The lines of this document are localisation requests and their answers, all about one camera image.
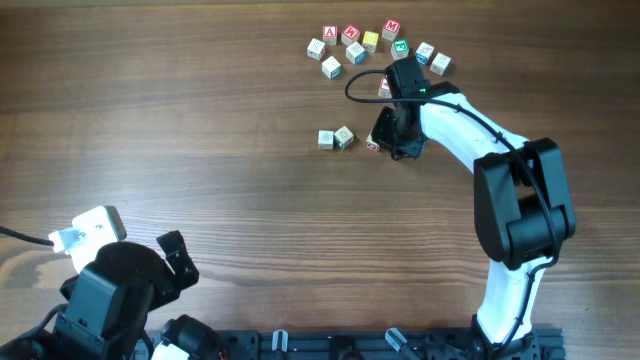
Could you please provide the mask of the red A wooden block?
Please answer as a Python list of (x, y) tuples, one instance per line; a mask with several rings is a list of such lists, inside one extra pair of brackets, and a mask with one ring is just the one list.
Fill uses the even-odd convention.
[(378, 88), (378, 96), (381, 98), (391, 98), (391, 91), (387, 82), (387, 79), (383, 77), (380, 81)]

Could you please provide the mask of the green J wooden block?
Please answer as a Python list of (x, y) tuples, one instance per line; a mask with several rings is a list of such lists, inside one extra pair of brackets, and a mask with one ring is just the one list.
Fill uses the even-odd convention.
[(334, 138), (338, 147), (343, 150), (354, 140), (354, 134), (347, 126), (342, 126), (334, 132)]

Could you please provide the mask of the plain engraved wooden block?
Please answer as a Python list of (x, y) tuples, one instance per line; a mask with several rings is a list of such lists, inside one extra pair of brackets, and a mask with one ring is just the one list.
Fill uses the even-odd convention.
[(331, 130), (320, 130), (318, 132), (318, 148), (332, 149), (334, 147), (334, 132)]

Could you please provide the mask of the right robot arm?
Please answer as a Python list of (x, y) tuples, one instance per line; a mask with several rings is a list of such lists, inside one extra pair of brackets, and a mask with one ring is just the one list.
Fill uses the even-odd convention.
[(391, 96), (381, 102), (373, 141), (395, 160), (418, 158), (435, 141), (473, 175), (475, 231), (490, 259), (476, 321), (490, 352), (514, 351), (531, 332), (544, 271), (576, 228), (560, 148), (505, 130), (449, 82), (431, 84), (414, 57), (382, 73)]

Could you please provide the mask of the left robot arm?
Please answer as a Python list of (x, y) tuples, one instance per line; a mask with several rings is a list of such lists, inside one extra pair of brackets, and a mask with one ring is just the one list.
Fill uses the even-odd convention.
[(223, 359), (220, 335), (182, 315), (158, 344), (145, 330), (150, 312), (177, 300), (199, 280), (179, 231), (157, 239), (162, 251), (131, 242), (101, 247), (96, 258), (60, 288), (66, 301), (40, 324), (1, 348), (4, 359), (130, 359), (137, 344), (152, 359)]

